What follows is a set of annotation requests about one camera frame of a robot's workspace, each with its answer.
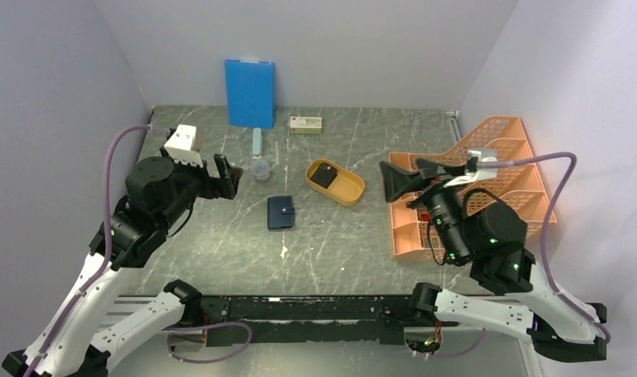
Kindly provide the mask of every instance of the dark blue wallet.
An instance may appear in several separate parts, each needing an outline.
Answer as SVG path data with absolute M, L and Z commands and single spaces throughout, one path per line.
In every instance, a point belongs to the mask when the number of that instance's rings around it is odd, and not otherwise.
M 289 229 L 295 223 L 292 196 L 270 196 L 267 198 L 267 229 Z

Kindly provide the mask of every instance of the table surface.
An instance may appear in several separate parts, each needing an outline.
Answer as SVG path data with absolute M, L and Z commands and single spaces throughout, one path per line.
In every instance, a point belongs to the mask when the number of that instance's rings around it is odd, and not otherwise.
M 321 135 L 290 134 L 291 115 L 322 116 Z M 205 133 L 200 155 L 216 174 L 212 155 L 244 168 L 234 200 L 198 200 L 191 221 L 152 256 L 127 290 L 157 295 L 183 279 L 205 295 L 410 294 L 426 281 L 467 295 L 483 295 L 469 269 L 391 257 L 390 219 L 378 163 L 389 152 L 440 153 L 453 145 L 445 112 L 383 108 L 275 110 L 263 130 L 269 181 L 254 181 L 252 130 L 228 126 L 224 106 L 158 106 L 152 124 L 197 126 Z M 149 134 L 140 159 L 157 156 L 165 139 Z M 343 207 L 306 184 L 312 161 L 329 159 L 364 179 L 360 201 Z M 293 196 L 295 227 L 267 230 L 267 198 Z

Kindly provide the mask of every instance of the orange plastic crate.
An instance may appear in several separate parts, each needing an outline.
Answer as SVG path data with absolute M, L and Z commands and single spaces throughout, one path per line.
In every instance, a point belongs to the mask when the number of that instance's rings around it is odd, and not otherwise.
M 418 158 L 428 159 L 447 165 L 463 165 L 467 151 L 472 148 L 492 148 L 498 151 L 499 161 L 528 159 L 533 150 L 524 131 L 522 120 L 516 116 L 490 116 L 460 140 L 446 153 L 419 154 L 391 152 L 390 162 L 402 169 L 417 170 Z M 527 237 L 540 231 L 542 221 L 549 206 L 549 197 L 544 188 L 538 166 L 534 164 L 522 167 L 499 169 L 497 177 L 468 185 L 459 194 L 475 188 L 484 188 L 500 197 L 511 206 L 529 225 Z M 438 234 L 431 228 L 427 235 L 427 221 L 423 221 L 424 209 L 410 210 L 406 202 L 417 197 L 411 193 L 389 204 L 390 229 L 392 232 L 392 255 L 402 260 L 433 260 L 429 242 L 434 246 L 436 258 L 443 259 L 445 249 Z M 488 206 L 492 199 L 485 194 L 476 193 L 469 199 L 467 213 L 473 214 Z M 556 223 L 551 214 L 550 224 Z

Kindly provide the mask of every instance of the yellow tray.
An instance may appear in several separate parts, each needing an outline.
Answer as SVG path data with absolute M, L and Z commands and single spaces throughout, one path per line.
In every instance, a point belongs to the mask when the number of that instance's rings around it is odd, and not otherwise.
M 337 170 L 337 177 L 326 189 L 312 182 L 309 178 L 322 163 L 329 163 Z M 353 206 L 364 192 L 364 180 L 348 170 L 333 163 L 329 159 L 317 159 L 306 169 L 306 183 L 312 189 L 334 200 L 342 206 Z

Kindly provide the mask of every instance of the clear plastic cup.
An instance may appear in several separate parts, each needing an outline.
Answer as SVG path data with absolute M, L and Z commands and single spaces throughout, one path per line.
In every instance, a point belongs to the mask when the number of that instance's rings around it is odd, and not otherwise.
M 251 173 L 256 181 L 267 181 L 269 179 L 269 163 L 264 159 L 255 159 L 251 163 Z

